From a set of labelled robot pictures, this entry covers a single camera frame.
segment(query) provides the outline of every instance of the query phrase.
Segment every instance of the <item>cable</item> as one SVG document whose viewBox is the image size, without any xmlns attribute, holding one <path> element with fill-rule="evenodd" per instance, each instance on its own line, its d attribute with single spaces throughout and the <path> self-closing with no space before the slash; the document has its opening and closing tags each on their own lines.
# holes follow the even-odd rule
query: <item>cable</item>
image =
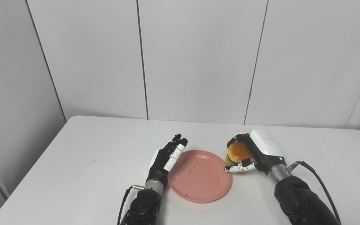
<svg viewBox="0 0 360 225">
<path fill-rule="evenodd" d="M 126 202 L 127 196 L 128 196 L 129 193 L 130 193 L 130 190 L 131 190 L 132 188 L 133 188 L 133 186 L 130 186 L 130 188 L 128 188 L 128 189 L 126 190 L 126 192 L 124 193 L 122 205 L 120 206 L 120 210 L 119 210 L 119 217 L 117 218 L 117 225 L 120 225 L 120 218 L 122 217 L 123 206 L 124 206 L 124 203 Z"/>
<path fill-rule="evenodd" d="M 333 199 L 330 197 L 330 194 L 327 191 L 327 188 L 324 185 L 322 179 L 320 179 L 319 175 L 315 172 L 315 170 L 310 165 L 308 165 L 305 161 L 296 161 L 296 163 L 301 164 L 301 166 L 307 168 L 309 171 L 311 171 L 315 175 L 315 177 L 319 181 L 320 185 L 322 186 L 323 191 L 325 192 L 327 198 L 329 199 L 330 205 L 333 208 L 334 215 L 336 216 L 336 219 L 341 223 L 340 217 L 338 216 L 338 212 L 337 212 L 336 206 L 334 205 Z"/>
</svg>

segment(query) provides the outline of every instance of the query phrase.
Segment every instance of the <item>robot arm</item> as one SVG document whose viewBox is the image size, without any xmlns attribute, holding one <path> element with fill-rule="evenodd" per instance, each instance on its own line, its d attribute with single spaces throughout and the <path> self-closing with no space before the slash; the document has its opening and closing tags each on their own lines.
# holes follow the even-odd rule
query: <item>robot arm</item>
<svg viewBox="0 0 360 225">
<path fill-rule="evenodd" d="M 140 191 L 130 204 L 130 209 L 124 215 L 120 225 L 156 224 L 161 196 L 168 183 L 168 172 L 173 168 L 186 145 L 187 139 L 177 134 L 164 148 L 155 152 L 145 187 L 133 185 Z"/>
<path fill-rule="evenodd" d="M 309 186 L 290 173 L 296 165 L 293 164 L 292 168 L 287 168 L 282 151 L 269 134 L 261 130 L 254 130 L 251 134 L 236 134 L 227 143 L 227 148 L 238 141 L 243 142 L 253 155 L 253 158 L 245 160 L 251 162 L 248 166 L 264 172 L 276 182 L 274 196 L 291 224 L 341 224 L 326 204 L 310 190 Z M 239 172 L 239 169 L 243 167 L 243 162 L 239 163 L 238 166 L 226 167 L 225 170 Z"/>
</svg>

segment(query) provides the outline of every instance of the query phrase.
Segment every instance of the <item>pink plate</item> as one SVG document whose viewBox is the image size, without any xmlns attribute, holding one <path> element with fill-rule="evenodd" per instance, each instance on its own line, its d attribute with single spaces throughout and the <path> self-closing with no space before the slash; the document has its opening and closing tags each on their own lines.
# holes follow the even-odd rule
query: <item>pink plate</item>
<svg viewBox="0 0 360 225">
<path fill-rule="evenodd" d="M 231 185 L 226 163 L 217 155 L 202 151 L 183 152 L 168 175 L 169 185 L 181 197 L 207 203 L 222 197 Z"/>
</svg>

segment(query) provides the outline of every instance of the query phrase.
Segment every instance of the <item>silver cylinder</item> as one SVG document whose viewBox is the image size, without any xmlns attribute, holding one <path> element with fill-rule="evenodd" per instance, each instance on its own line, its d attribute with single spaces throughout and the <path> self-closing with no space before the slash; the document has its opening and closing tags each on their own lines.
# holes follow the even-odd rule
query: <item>silver cylinder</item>
<svg viewBox="0 0 360 225">
<path fill-rule="evenodd" d="M 140 185 L 132 185 L 131 187 L 137 190 L 144 190 L 144 187 Z"/>
<path fill-rule="evenodd" d="M 154 180 L 148 180 L 144 187 L 144 189 L 152 189 L 156 191 L 160 196 L 162 196 L 163 188 L 164 186 L 161 182 Z"/>
<path fill-rule="evenodd" d="M 279 182 L 284 178 L 291 177 L 291 173 L 286 171 L 287 166 L 284 164 L 277 164 L 270 168 L 267 173 L 275 182 Z"/>
</svg>

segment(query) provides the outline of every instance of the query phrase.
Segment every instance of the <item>hamburger bun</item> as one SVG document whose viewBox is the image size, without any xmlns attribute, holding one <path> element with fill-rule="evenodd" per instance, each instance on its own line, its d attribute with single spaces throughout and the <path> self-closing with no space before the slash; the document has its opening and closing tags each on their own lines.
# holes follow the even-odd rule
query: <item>hamburger bun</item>
<svg viewBox="0 0 360 225">
<path fill-rule="evenodd" d="M 235 163 L 239 163 L 253 156 L 243 142 L 234 142 L 231 144 L 227 155 L 228 158 Z"/>
</svg>

